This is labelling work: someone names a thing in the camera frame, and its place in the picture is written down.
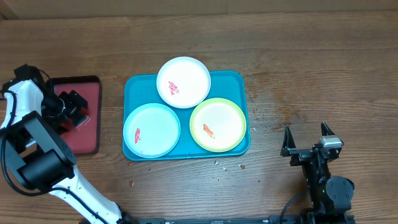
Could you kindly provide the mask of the dark green sponge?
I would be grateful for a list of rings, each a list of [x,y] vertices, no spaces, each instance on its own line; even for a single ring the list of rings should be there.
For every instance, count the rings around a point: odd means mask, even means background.
[[[73,123],[74,127],[76,127],[78,129],[80,126],[84,126],[87,122],[89,122],[90,119],[91,118],[88,115],[77,114],[76,116],[74,116],[72,118],[72,123]]]

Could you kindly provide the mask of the light blue plate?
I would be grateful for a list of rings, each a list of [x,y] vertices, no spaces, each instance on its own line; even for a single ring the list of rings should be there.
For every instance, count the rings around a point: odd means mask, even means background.
[[[133,110],[123,126],[127,149],[142,158],[166,155],[178,143],[180,121],[177,114],[160,103],[148,103]]]

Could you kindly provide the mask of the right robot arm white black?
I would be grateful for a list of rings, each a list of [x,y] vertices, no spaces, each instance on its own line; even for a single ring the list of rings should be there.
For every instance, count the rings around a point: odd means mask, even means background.
[[[307,188],[292,199],[282,209],[279,223],[354,223],[351,199],[354,196],[354,183],[341,176],[330,174],[328,163],[338,159],[344,142],[323,122],[322,136],[310,149],[297,149],[291,130],[287,125],[280,155],[290,158],[290,165],[300,166],[307,182]],[[288,207],[301,196],[309,194],[311,208],[304,208],[300,215],[286,218]]]

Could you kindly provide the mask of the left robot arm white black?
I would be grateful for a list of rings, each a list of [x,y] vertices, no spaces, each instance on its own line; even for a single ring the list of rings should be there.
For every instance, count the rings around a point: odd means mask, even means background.
[[[136,223],[97,191],[78,170],[75,146],[98,149],[101,84],[96,76],[51,79],[24,64],[4,83],[1,169],[9,186],[28,197],[53,195],[83,216],[83,223]]]

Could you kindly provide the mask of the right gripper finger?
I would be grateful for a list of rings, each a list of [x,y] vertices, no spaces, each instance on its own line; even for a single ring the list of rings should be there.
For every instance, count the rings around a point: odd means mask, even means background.
[[[335,135],[334,132],[330,129],[327,123],[324,121],[321,123],[321,132],[322,136],[332,136]]]
[[[289,125],[285,126],[282,150],[295,150],[295,142],[294,142]]]

